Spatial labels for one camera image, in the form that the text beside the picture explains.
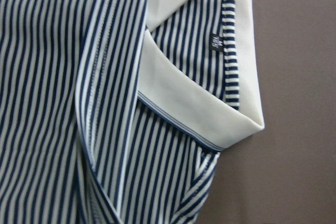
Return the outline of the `navy white striped polo shirt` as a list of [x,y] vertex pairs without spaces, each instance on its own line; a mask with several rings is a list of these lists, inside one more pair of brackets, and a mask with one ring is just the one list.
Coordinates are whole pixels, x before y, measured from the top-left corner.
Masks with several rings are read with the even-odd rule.
[[264,126],[251,0],[1,0],[1,223],[194,223]]

